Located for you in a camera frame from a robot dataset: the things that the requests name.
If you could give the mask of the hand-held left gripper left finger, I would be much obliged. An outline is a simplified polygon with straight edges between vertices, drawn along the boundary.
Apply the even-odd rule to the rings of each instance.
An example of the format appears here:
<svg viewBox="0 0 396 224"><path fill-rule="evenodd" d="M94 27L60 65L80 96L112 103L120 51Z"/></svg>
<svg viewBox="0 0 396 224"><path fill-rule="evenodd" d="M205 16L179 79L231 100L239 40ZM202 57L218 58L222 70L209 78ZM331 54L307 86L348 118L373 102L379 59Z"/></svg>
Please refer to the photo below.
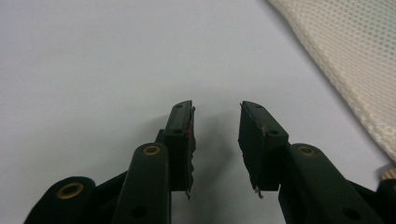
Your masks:
<svg viewBox="0 0 396 224"><path fill-rule="evenodd" d="M196 149L194 137L194 112L192 100L177 103L171 109L164 129L160 129L156 142L164 144L169 152L170 188L184 191L191 197L193 184L192 158Z"/></svg>

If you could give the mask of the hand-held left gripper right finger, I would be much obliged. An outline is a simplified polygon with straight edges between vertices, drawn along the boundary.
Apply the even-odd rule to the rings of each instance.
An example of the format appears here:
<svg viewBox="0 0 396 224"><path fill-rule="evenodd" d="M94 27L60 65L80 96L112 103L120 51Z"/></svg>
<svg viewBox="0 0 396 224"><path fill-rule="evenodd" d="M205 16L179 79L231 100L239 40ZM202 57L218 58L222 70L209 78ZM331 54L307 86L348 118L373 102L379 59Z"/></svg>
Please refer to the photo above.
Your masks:
<svg viewBox="0 0 396 224"><path fill-rule="evenodd" d="M262 106L241 103L238 144L253 189L278 191L282 176L282 154L290 145L289 135Z"/></svg>

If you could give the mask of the cream mesh fabric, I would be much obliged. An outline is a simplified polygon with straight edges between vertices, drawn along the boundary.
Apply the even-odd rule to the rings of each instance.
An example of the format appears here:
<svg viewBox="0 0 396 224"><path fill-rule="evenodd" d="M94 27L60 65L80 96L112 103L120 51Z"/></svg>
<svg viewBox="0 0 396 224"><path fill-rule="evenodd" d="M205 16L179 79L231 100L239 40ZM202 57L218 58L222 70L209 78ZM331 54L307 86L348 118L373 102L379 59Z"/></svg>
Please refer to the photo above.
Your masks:
<svg viewBox="0 0 396 224"><path fill-rule="evenodd" d="M356 118L396 179L396 0L268 0Z"/></svg>

